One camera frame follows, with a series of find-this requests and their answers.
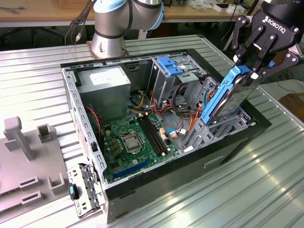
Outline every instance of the ridged aluminum surface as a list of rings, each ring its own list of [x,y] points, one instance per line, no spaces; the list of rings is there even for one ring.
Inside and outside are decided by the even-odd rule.
[[[131,40],[126,46],[131,55],[195,48],[221,74],[232,67],[198,36]],[[89,59],[86,45],[1,52],[0,136],[8,116],[20,116],[24,131],[49,123],[66,167],[83,162],[59,64]],[[272,123],[269,130],[231,162],[113,224],[106,225],[100,213],[79,220],[67,196],[0,227],[304,227],[303,128],[263,93],[252,92],[249,101]]]

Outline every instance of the ram slot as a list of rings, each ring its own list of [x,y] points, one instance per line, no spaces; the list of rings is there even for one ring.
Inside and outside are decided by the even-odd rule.
[[[146,135],[149,143],[153,147],[157,156],[163,155],[163,153],[167,153],[167,148],[162,143],[161,138],[157,134],[156,130],[154,129],[152,123],[148,119],[148,117],[138,118],[137,122],[139,123],[140,127],[142,128],[144,134]]]

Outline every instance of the metal case frame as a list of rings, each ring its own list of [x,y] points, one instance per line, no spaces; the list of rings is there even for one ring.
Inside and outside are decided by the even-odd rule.
[[[106,65],[105,61],[120,62],[122,59],[143,60],[146,56],[165,55],[171,53],[186,52],[191,55],[217,82],[221,82],[223,77],[217,72],[198,52],[194,49],[166,51],[152,53],[150,55],[137,55],[136,57],[118,57],[103,60],[92,60],[81,63],[63,64],[62,72],[73,71],[75,68],[91,69],[99,65]],[[88,160],[92,160],[97,166],[97,172],[106,169],[105,161],[93,151],[91,145],[96,142],[90,122],[86,117],[86,112],[82,106],[80,97],[76,89],[72,75],[65,76],[65,87],[67,91],[69,107],[74,114],[76,131],[81,144],[84,145],[85,154]],[[158,197],[190,182],[204,173],[224,164],[234,158],[247,144],[255,137],[264,132],[271,123],[248,101],[241,106],[257,122],[241,132],[229,135],[220,141],[214,142],[196,151],[181,156],[141,175],[132,177],[126,182],[103,189],[107,204],[104,211],[107,211],[107,221],[111,222],[120,216],[142,207]]]

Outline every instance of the cpu socket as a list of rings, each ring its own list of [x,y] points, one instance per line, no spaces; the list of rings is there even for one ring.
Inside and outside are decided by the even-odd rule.
[[[128,135],[121,137],[121,140],[128,153],[137,154],[143,148],[135,132],[131,132]]]

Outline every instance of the green motherboard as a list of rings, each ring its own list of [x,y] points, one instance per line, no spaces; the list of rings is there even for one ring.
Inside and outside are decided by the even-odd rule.
[[[115,121],[103,127],[105,132],[103,156],[107,164],[104,178],[108,183],[113,183],[178,154],[169,138],[161,138],[160,128],[162,128],[161,123],[154,113],[146,116],[145,119],[134,117]],[[162,146],[162,151],[165,152],[160,153],[157,146]]]

